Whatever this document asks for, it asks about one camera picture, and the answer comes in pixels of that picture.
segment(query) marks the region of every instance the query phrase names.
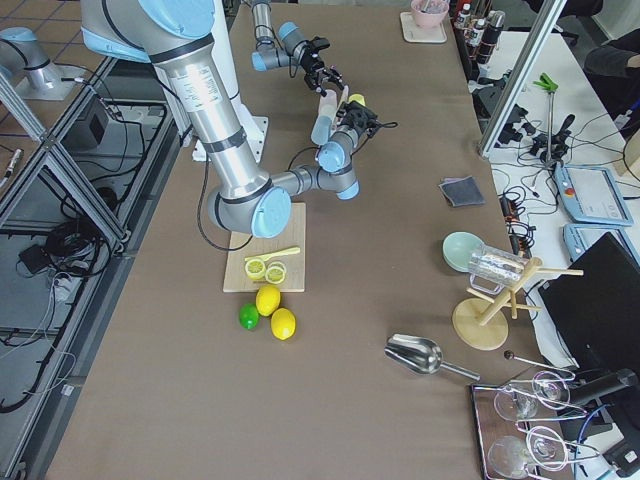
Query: metal scoop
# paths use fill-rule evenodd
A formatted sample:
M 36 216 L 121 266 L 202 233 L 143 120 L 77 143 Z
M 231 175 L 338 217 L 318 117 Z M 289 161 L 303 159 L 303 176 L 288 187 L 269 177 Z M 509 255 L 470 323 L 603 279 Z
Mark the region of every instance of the metal scoop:
M 480 380 L 480 375 L 466 368 L 459 367 L 442 359 L 442 350 L 436 342 L 424 337 L 401 335 L 396 333 L 389 337 L 384 353 L 397 362 L 409 367 L 416 373 L 431 375 L 440 368 L 459 373 L 474 381 Z

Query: pink bowl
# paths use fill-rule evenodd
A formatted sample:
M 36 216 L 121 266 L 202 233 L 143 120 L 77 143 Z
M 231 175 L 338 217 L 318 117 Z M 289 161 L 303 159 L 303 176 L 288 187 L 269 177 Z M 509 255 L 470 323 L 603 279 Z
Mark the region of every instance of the pink bowl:
M 433 28 L 442 23 L 449 13 L 449 0 L 431 0 L 427 13 L 420 11 L 424 0 L 411 0 L 411 16 L 420 28 Z

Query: person's hand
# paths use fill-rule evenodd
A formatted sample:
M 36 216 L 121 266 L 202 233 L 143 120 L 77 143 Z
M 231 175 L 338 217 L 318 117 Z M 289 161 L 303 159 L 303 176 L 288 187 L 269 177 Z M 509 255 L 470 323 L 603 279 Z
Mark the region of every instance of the person's hand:
M 627 68 L 640 68 L 640 55 L 634 55 L 627 60 Z

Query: white desk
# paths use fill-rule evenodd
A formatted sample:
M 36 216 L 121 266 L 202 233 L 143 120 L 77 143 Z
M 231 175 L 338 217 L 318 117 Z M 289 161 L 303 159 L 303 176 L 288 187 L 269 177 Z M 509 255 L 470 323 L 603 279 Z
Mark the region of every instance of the white desk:
M 504 32 L 502 34 L 499 46 L 489 63 L 490 78 L 499 78 L 507 70 L 513 68 L 526 37 L 526 33 L 520 32 Z M 533 81 L 537 80 L 543 72 L 546 72 L 553 81 L 559 85 L 555 95 L 553 115 L 554 133 L 559 129 L 565 117 L 571 113 L 576 117 L 573 125 L 570 127 L 572 135 L 578 134 L 587 122 L 600 116 L 600 118 L 590 122 L 584 131 L 578 135 L 578 138 L 581 140 L 597 141 L 616 132 L 611 118 L 608 115 L 603 115 L 605 114 L 604 106 L 582 73 L 580 65 L 575 60 L 562 37 L 557 34 L 551 35 L 547 40 L 538 61 L 531 70 L 531 75 L 526 82 L 526 87 L 518 98 L 518 105 L 529 111 L 527 118 L 531 123 L 536 125 L 541 131 L 547 131 L 549 108 L 547 93 L 533 84 Z M 571 146 L 571 139 L 569 139 L 567 143 Z M 582 142 L 575 141 L 574 145 L 580 145 L 580 143 Z M 523 139 L 522 146 L 525 145 L 531 145 L 529 138 L 525 137 L 525 139 Z M 622 151 L 624 140 L 616 133 L 598 142 L 598 145 L 614 151 L 605 150 L 596 145 L 579 146 L 575 149 L 570 149 L 567 155 L 565 155 L 565 164 L 607 164 L 608 162 L 621 158 L 621 154 L 616 153 L 616 151 Z M 511 142 L 508 146 L 517 147 L 518 144 L 517 142 Z M 516 164 L 517 156 L 524 151 L 525 150 L 521 150 L 519 152 L 516 149 L 497 148 L 492 151 L 490 162 L 494 168 L 494 180 L 498 193 L 502 193 L 510 186 L 519 185 L 523 177 L 526 185 L 532 188 L 533 179 L 526 178 L 526 176 L 538 171 L 540 162 L 528 161 L 526 163 L 530 163 L 531 167 L 518 167 Z M 607 167 L 610 167 L 616 179 L 637 184 L 637 181 L 632 177 L 619 177 L 611 164 L 607 165 Z M 545 185 L 547 177 L 546 172 L 538 176 L 535 191 L 540 195 L 539 200 L 554 204 L 554 197 Z M 640 190 L 637 188 L 625 185 L 619 185 L 619 187 L 625 196 L 633 196 L 640 193 Z M 531 191 L 528 191 L 527 198 L 533 199 L 535 197 Z M 636 221 L 636 225 L 628 227 L 626 232 L 636 249 L 638 249 L 640 246 L 640 226 L 638 225 L 638 222 L 640 222 L 640 203 L 638 201 L 629 201 L 627 205 Z M 543 205 L 539 202 L 527 202 L 527 213 L 525 213 L 521 219 L 537 228 L 535 231 L 535 245 L 531 249 L 532 254 L 541 257 L 546 266 L 563 268 L 570 264 L 570 260 L 562 238 L 562 227 L 566 223 L 571 223 L 572 220 L 564 211 L 562 204 L 553 215 L 531 215 L 550 211 L 553 211 L 553 207 L 551 206 Z M 531 295 L 538 305 L 542 305 L 537 291 L 532 291 Z M 556 366 L 568 365 L 571 360 L 567 358 L 562 347 L 559 345 L 555 326 L 545 311 L 540 312 L 538 317 L 536 317 L 534 327 L 542 354 Z M 601 451 L 605 451 L 620 440 L 620 438 L 620 432 L 614 428 L 611 432 L 590 437 L 588 443 L 597 446 Z M 605 471 L 607 465 L 604 459 L 597 459 L 592 461 L 591 464 L 587 464 L 586 468 L 589 472 L 589 478 L 595 479 L 599 473 Z M 615 475 L 612 474 L 608 478 L 615 478 Z M 640 472 L 630 478 L 635 480 L 640 479 Z

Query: table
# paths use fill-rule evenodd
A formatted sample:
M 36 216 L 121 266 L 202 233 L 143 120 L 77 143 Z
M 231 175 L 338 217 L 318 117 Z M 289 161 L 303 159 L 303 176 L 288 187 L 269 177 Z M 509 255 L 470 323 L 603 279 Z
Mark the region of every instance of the table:
M 499 47 L 489 62 L 490 77 L 499 78 L 515 64 L 527 34 L 521 32 L 503 32 L 500 37 Z M 542 131 L 547 130 L 548 103 L 547 94 L 533 84 L 542 72 L 546 72 L 556 83 L 559 84 L 555 96 L 554 107 L 554 132 L 558 130 L 565 117 L 573 113 L 576 117 L 570 127 L 573 135 L 578 135 L 580 141 L 575 141 L 573 145 L 577 147 L 571 150 L 565 157 L 568 165 L 605 165 L 611 170 L 614 178 L 623 182 L 637 184 L 632 177 L 620 177 L 613 168 L 612 161 L 621 158 L 619 152 L 624 147 L 624 140 L 618 134 L 615 125 L 609 115 L 606 114 L 602 102 L 598 99 L 585 77 L 580 65 L 569 50 L 564 39 L 558 35 L 550 35 L 538 58 L 535 66 L 531 70 L 524 91 L 518 98 L 518 105 L 529 111 L 527 118 L 532 123 L 540 121 Z M 598 141 L 598 145 L 583 144 L 584 141 Z M 531 142 L 525 139 L 522 145 L 530 145 Z M 517 147 L 516 142 L 511 142 L 507 147 Z M 529 161 L 530 167 L 522 168 L 516 165 L 518 151 L 513 148 L 495 148 L 490 157 L 494 168 L 494 179 L 498 193 L 502 193 L 509 186 L 518 184 L 524 178 L 524 182 L 529 188 L 532 186 L 532 178 L 527 176 L 539 170 L 539 162 Z M 544 185 L 546 176 L 543 173 L 537 181 L 536 191 L 540 194 L 540 200 L 553 204 L 553 195 Z M 623 195 L 637 195 L 637 188 L 629 185 L 619 185 Z M 532 192 L 528 192 L 528 198 L 534 198 Z M 633 242 L 636 249 L 640 246 L 640 205 L 638 202 L 627 202 L 635 225 L 626 228 L 626 233 Z M 553 208 L 537 202 L 527 204 L 527 214 L 523 220 L 528 221 L 536 227 L 535 245 L 531 252 L 533 255 L 541 257 L 549 267 L 564 268 L 569 266 L 570 259 L 562 238 L 562 227 L 571 223 L 571 218 L 567 215 L 562 205 L 560 205 L 552 215 L 535 215 L 536 213 L 550 212 Z M 539 279 L 530 282 L 528 288 L 537 283 Z M 542 305 L 542 300 L 536 290 L 531 291 L 531 297 L 535 303 Z M 560 345 L 556 328 L 549 314 L 546 311 L 540 312 L 534 322 L 536 337 L 540 351 L 552 364 L 556 366 L 566 366 L 572 363 L 572 359 L 567 358 L 565 349 Z M 601 451 L 606 451 L 621 439 L 621 434 L 617 427 L 610 432 L 595 435 L 589 438 L 588 443 L 596 446 Z M 590 477 L 597 476 L 597 472 L 603 472 L 608 466 L 603 459 L 597 459 L 587 465 Z M 634 474 L 631 478 L 640 478 L 640 473 Z
M 466 378 L 416 375 L 383 352 L 401 332 L 437 341 L 487 383 L 523 369 L 501 349 L 472 350 L 451 324 L 468 278 L 445 264 L 442 239 L 468 230 L 508 248 L 452 31 L 442 45 L 408 44 L 397 8 L 272 9 L 274 26 L 292 20 L 308 37 L 329 38 L 325 61 L 399 127 L 357 154 L 356 199 L 298 200 L 307 284 L 284 294 L 298 317 L 286 342 L 266 319 L 253 332 L 240 327 L 238 310 L 253 295 L 221 291 L 225 256 L 195 226 L 203 167 L 183 151 L 48 479 L 480 475 Z M 263 163 L 277 172 L 310 144 L 318 99 L 286 70 L 251 70 L 252 31 L 243 5 L 231 34 L 238 79 L 252 113 L 270 117 Z M 437 185 L 466 175 L 487 203 L 453 209 Z M 539 358 L 528 321 L 512 322 L 505 348 Z

